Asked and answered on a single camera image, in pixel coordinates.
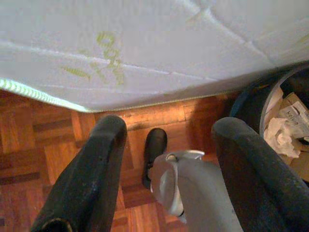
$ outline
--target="wooden floor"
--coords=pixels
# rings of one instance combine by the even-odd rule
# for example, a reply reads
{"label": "wooden floor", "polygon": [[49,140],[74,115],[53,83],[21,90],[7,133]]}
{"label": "wooden floor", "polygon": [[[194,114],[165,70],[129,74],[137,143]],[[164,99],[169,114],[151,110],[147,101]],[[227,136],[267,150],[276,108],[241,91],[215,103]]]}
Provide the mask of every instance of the wooden floor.
{"label": "wooden floor", "polygon": [[112,231],[186,231],[141,184],[146,135],[163,128],[168,151],[198,149],[216,162],[211,127],[236,96],[85,114],[0,91],[0,232],[29,230],[59,174],[108,114],[122,117],[128,128]]}

